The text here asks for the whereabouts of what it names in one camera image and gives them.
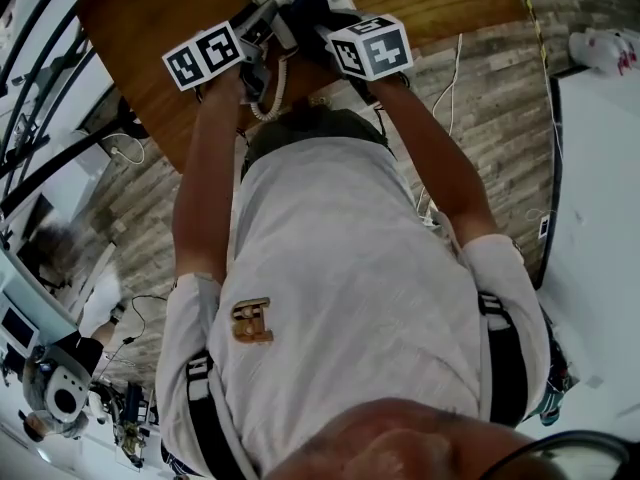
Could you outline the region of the person's white shirt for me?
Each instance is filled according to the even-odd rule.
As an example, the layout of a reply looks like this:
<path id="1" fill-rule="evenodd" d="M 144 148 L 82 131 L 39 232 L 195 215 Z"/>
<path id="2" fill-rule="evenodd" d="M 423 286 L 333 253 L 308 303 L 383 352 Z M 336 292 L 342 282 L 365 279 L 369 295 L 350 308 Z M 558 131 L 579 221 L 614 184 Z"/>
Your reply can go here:
<path id="1" fill-rule="evenodd" d="M 225 434 L 263 473 L 363 402 L 486 419 L 483 292 L 514 320 L 527 408 L 537 407 L 550 351 L 521 254 L 500 234 L 456 248 L 431 233 L 386 147 L 346 137 L 284 146 L 249 168 L 238 204 L 226 279 L 176 281 L 156 375 L 164 445 L 197 473 L 213 459 L 188 407 L 186 366 L 201 352 Z"/>

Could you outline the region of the colourful patterned fabric item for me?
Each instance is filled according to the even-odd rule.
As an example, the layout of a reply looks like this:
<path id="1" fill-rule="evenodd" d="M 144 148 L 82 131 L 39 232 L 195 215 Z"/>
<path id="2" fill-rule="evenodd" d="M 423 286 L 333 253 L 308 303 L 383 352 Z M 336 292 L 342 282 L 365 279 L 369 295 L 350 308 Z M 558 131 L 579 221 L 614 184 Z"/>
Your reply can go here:
<path id="1" fill-rule="evenodd" d="M 550 317 L 543 313 L 550 345 L 550 369 L 545 386 L 544 396 L 536 409 L 540 422 L 550 427 L 557 422 L 565 395 L 579 382 L 572 373 L 571 364 L 555 337 L 554 326 Z"/>

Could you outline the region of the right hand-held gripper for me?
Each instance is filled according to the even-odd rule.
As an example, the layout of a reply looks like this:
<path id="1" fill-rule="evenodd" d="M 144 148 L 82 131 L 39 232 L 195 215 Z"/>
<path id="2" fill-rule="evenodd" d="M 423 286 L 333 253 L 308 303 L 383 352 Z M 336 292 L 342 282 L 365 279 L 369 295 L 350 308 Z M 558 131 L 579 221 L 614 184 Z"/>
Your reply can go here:
<path id="1" fill-rule="evenodd" d="M 314 18 L 329 65 L 340 75 L 371 82 L 413 66 L 404 24 L 391 14 L 328 10 Z"/>

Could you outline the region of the computer monitor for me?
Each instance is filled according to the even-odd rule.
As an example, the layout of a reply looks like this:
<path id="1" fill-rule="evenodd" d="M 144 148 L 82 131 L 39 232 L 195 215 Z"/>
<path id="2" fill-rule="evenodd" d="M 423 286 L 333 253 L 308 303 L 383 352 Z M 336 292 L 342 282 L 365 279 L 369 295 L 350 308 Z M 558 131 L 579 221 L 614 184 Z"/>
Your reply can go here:
<path id="1" fill-rule="evenodd" d="M 39 329 L 10 303 L 0 304 L 0 335 L 24 357 L 38 344 Z"/>

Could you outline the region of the white table with black edge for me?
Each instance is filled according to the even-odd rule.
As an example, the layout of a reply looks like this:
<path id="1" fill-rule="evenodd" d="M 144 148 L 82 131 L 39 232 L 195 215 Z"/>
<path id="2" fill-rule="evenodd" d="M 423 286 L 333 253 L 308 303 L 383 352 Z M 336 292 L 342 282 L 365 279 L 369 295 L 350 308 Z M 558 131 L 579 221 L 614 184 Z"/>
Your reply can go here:
<path id="1" fill-rule="evenodd" d="M 640 70 L 559 81 L 559 201 L 538 298 L 578 384 L 554 430 L 640 440 Z"/>

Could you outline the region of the white bag pink print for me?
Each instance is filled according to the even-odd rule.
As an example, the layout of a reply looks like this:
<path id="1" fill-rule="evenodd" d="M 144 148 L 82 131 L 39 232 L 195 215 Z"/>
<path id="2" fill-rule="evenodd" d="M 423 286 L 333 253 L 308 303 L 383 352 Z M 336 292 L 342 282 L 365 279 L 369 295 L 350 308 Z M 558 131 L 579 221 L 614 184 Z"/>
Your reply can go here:
<path id="1" fill-rule="evenodd" d="M 606 75 L 624 76 L 640 70 L 640 32 L 631 29 L 587 28 L 569 37 L 569 54 L 578 65 Z"/>

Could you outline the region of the yellow black striped tape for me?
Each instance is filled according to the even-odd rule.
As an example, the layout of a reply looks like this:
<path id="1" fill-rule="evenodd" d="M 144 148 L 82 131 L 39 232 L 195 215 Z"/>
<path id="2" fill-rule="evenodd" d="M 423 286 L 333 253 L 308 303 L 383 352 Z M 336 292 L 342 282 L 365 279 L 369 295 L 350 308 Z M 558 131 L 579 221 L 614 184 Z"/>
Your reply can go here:
<path id="1" fill-rule="evenodd" d="M 547 48 L 546 48 L 546 45 L 545 45 L 545 40 L 544 40 L 544 36 L 543 36 L 543 33 L 542 33 L 540 22 L 539 22 L 539 20 L 537 18 L 537 15 L 536 15 L 532 0 L 522 0 L 522 2 L 524 3 L 524 5 L 525 5 L 525 7 L 526 7 L 526 9 L 528 11 L 531 23 L 532 23 L 532 25 L 534 27 L 534 32 L 535 32 L 535 35 L 536 35 L 536 38 L 537 38 L 537 41 L 538 41 L 538 45 L 539 45 L 539 51 L 540 51 L 540 57 L 541 57 L 542 65 L 543 65 L 544 70 L 547 71 L 548 68 L 549 68 L 549 58 L 548 58 L 548 51 L 547 51 Z"/>

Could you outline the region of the person's left forearm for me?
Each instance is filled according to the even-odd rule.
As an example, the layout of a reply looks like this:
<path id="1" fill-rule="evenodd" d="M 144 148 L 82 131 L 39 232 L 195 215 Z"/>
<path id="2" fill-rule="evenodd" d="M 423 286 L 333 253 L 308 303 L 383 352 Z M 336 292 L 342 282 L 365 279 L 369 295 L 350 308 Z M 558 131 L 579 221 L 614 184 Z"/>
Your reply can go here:
<path id="1" fill-rule="evenodd" d="M 235 66 L 207 86 L 193 128 L 174 203 L 175 273 L 227 274 L 234 187 L 235 140 L 245 94 Z"/>

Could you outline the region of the person's dark trousers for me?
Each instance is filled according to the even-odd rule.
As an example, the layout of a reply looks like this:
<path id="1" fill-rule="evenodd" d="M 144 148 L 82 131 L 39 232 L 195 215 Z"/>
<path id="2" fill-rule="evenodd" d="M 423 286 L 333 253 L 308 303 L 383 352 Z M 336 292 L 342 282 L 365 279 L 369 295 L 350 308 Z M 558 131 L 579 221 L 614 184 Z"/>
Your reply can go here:
<path id="1" fill-rule="evenodd" d="M 269 153 L 296 142 L 326 137 L 356 138 L 390 150 L 386 135 L 355 112 L 349 109 L 332 110 L 326 105 L 317 105 L 288 112 L 275 121 L 260 126 L 249 141 L 240 179 L 246 176 L 256 161 Z"/>

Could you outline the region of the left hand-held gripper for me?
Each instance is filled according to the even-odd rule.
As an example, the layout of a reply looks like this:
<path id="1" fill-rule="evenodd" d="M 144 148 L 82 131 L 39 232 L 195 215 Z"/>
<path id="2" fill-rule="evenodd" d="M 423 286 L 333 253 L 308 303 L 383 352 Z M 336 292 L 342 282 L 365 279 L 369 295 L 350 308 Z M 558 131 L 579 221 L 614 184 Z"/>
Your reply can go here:
<path id="1" fill-rule="evenodd" d="M 245 103 L 260 103 L 270 80 L 260 45 L 272 32 L 278 8 L 275 0 L 265 0 L 243 25 L 233 29 L 225 21 L 165 53 L 162 60 L 178 89 L 195 88 L 239 65 Z"/>

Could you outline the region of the dark blue cloth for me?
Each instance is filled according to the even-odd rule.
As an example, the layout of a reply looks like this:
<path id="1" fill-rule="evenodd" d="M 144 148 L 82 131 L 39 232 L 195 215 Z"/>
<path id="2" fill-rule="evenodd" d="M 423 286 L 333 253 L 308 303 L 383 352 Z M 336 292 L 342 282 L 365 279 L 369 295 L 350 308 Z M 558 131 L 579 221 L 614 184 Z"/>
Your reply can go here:
<path id="1" fill-rule="evenodd" d="M 279 13 L 297 42 L 300 53 L 327 69 L 336 63 L 328 50 L 328 35 L 358 24 L 361 14 L 350 9 L 332 10 L 328 0 L 294 0 Z"/>

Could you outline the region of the white plastic device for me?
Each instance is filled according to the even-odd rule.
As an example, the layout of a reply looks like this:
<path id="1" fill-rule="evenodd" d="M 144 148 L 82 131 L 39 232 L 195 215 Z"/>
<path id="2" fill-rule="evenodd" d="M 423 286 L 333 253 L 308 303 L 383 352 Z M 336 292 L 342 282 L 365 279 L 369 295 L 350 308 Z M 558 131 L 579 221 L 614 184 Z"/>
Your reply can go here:
<path id="1" fill-rule="evenodd" d="M 258 4 L 266 15 L 265 21 L 269 29 L 278 39 L 283 49 L 292 50 L 296 48 L 298 43 L 280 13 L 278 2 L 276 0 L 259 0 Z"/>

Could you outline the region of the person's right forearm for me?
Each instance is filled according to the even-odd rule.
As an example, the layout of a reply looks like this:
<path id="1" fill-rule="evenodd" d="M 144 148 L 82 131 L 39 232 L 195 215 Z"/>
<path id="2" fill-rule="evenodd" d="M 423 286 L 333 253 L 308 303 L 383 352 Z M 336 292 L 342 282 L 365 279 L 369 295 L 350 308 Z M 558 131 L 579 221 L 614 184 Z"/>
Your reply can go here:
<path id="1" fill-rule="evenodd" d="M 369 82 L 386 110 L 427 193 L 465 245 L 499 232 L 473 164 L 421 100 L 397 76 Z"/>

